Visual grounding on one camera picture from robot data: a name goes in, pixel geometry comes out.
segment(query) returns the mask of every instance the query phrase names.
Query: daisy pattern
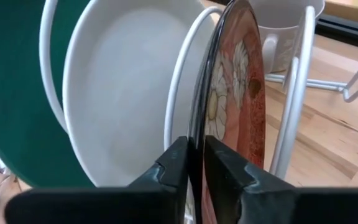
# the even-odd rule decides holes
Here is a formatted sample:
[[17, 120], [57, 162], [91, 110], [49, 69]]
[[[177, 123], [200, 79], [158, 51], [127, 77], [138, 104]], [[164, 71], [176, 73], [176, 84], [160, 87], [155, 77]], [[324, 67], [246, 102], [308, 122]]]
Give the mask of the daisy pattern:
[[221, 57], [221, 54], [218, 53], [212, 72], [205, 124], [205, 134], [212, 135], [219, 140], [223, 139], [226, 130], [227, 96], [227, 87], [223, 77]]
[[248, 53], [243, 41], [234, 49], [233, 55], [233, 92], [237, 108], [242, 106], [242, 97], [246, 91], [246, 74], [248, 66]]

